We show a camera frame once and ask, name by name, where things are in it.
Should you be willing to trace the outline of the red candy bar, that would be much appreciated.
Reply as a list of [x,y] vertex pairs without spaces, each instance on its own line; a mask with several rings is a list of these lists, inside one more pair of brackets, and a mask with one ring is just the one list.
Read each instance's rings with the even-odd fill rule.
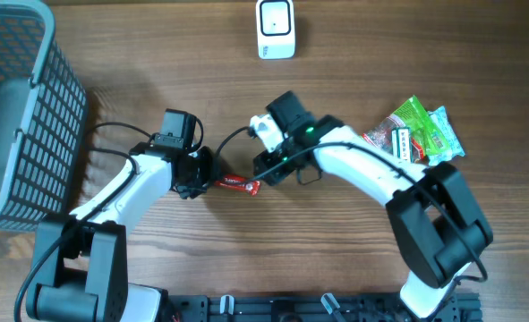
[[224,174],[214,182],[214,185],[233,191],[246,192],[250,196],[256,196],[260,190],[260,181],[249,181],[247,178],[236,174]]

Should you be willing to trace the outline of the dark green gum pack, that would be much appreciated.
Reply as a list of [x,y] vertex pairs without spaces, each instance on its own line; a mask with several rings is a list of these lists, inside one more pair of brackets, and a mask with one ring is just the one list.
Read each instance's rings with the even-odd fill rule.
[[407,127],[398,127],[391,131],[392,154],[407,162],[412,161],[411,132]]

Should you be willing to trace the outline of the green snack bag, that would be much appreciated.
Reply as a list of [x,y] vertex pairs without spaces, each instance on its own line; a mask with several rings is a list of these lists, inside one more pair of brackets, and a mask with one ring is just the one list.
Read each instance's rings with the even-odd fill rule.
[[362,137],[372,146],[394,156],[391,131],[398,127],[410,129],[412,163],[421,162],[428,156],[438,155],[448,147],[440,129],[429,117],[417,96],[408,98],[378,126],[365,132]]

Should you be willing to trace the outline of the light blue tissue pack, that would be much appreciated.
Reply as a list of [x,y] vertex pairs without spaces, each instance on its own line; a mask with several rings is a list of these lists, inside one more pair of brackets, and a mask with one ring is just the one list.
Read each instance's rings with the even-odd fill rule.
[[446,108],[441,106],[435,111],[429,112],[428,115],[440,129],[448,144],[448,147],[443,152],[438,155],[428,156],[429,165],[435,166],[440,162],[450,161],[454,157],[464,157],[465,151],[449,122]]

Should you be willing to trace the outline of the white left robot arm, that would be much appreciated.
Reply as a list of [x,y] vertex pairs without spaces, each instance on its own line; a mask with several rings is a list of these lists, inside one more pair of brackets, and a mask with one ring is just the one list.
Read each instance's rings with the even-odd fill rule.
[[205,193],[213,153],[142,142],[124,156],[123,170],[92,200],[40,222],[16,320],[23,311],[38,321],[179,320],[165,289],[129,282],[127,237],[168,192],[182,199]]

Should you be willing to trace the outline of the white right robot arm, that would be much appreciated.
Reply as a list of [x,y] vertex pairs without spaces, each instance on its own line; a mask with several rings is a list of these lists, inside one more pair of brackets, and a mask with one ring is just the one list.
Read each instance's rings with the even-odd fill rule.
[[264,151],[254,160],[256,179],[273,186],[314,166],[351,183],[385,208],[400,254],[410,269],[399,299],[415,318],[434,318],[456,286],[470,280],[493,231],[464,176],[450,163],[414,164],[375,148],[352,127],[327,114],[317,119],[292,91],[276,98],[266,114],[251,118],[249,131]]

